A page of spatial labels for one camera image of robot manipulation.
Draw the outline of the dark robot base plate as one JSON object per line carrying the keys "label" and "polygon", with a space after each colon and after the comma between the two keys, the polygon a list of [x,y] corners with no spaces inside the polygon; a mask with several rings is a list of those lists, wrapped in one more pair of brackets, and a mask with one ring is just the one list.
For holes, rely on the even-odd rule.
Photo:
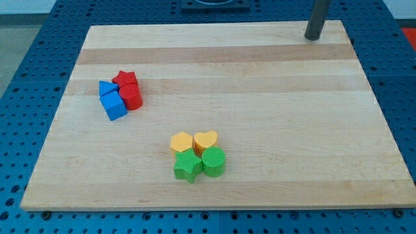
{"label": "dark robot base plate", "polygon": [[182,11],[247,10],[250,0],[180,0]]}

